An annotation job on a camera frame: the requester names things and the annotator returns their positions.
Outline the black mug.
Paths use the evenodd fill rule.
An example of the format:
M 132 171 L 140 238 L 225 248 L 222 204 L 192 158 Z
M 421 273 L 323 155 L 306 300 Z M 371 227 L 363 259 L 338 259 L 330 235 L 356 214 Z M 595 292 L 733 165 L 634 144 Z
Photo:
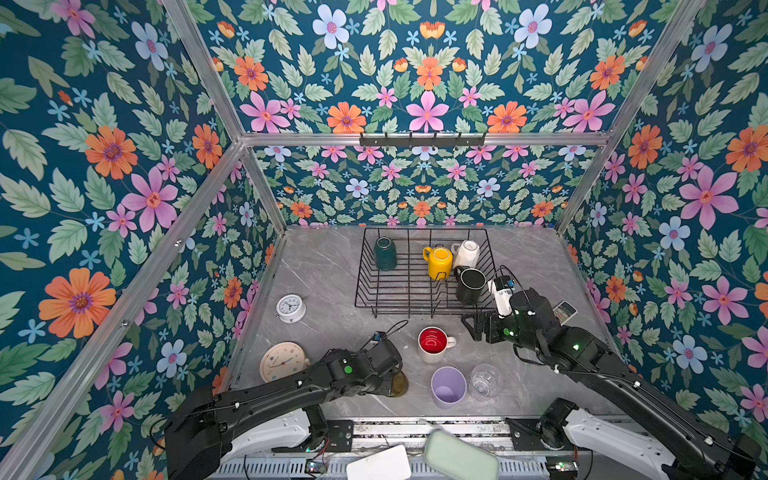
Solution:
M 457 266 L 454 269 L 454 277 L 457 281 L 457 300 L 463 305 L 476 305 L 486 288 L 484 273 L 473 267 Z

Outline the white ceramic mug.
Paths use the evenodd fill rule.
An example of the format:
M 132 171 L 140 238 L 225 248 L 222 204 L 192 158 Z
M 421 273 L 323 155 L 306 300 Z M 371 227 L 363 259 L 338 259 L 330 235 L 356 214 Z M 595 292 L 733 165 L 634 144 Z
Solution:
M 451 245 L 453 267 L 475 268 L 480 255 L 480 246 L 473 240 L 464 240 Z

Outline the yellow mug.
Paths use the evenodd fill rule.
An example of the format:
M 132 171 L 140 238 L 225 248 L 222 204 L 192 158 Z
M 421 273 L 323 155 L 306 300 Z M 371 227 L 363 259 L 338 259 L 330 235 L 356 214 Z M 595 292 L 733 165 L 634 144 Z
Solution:
M 425 247 L 423 259 L 427 262 L 428 276 L 433 281 L 447 280 L 453 267 L 453 253 L 443 246 Z

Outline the olive green glass tumbler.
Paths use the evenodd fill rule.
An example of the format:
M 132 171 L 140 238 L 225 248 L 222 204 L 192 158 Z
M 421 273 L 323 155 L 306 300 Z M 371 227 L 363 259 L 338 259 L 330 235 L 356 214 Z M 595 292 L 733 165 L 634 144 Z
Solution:
M 409 381 L 403 371 L 398 371 L 391 378 L 389 391 L 386 394 L 389 398 L 399 398 L 404 396 L 409 389 Z

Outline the dark green mug cream inside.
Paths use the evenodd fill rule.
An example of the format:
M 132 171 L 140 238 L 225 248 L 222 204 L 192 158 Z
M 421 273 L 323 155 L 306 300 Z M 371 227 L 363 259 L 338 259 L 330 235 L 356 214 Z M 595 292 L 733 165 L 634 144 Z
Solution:
M 390 237 L 379 237 L 375 242 L 374 253 L 380 271 L 392 271 L 397 267 L 397 249 Z

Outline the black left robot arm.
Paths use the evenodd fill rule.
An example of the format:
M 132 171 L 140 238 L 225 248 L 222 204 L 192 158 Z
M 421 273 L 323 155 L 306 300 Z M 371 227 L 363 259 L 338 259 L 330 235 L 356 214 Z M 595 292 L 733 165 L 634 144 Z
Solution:
M 306 369 L 256 387 L 219 394 L 198 389 L 164 426 L 168 477 L 208 477 L 236 438 L 296 410 L 342 397 L 392 397 L 402 367 L 397 347 L 383 339 L 367 350 L 330 349 Z

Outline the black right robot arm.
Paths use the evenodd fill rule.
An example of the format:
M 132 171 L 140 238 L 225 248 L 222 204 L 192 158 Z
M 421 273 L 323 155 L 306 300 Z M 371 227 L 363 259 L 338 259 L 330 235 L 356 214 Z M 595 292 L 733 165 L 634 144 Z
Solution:
M 557 399 L 539 420 L 539 436 L 547 447 L 568 442 L 652 479 L 752 477 L 761 453 L 752 438 L 731 436 L 685 411 L 591 332 L 565 323 L 534 289 L 505 289 L 496 294 L 492 310 L 481 309 L 474 293 L 461 293 L 458 299 L 472 310 L 461 321 L 474 340 L 532 351 L 534 365 L 596 392 L 643 430 L 604 424 L 575 403 Z

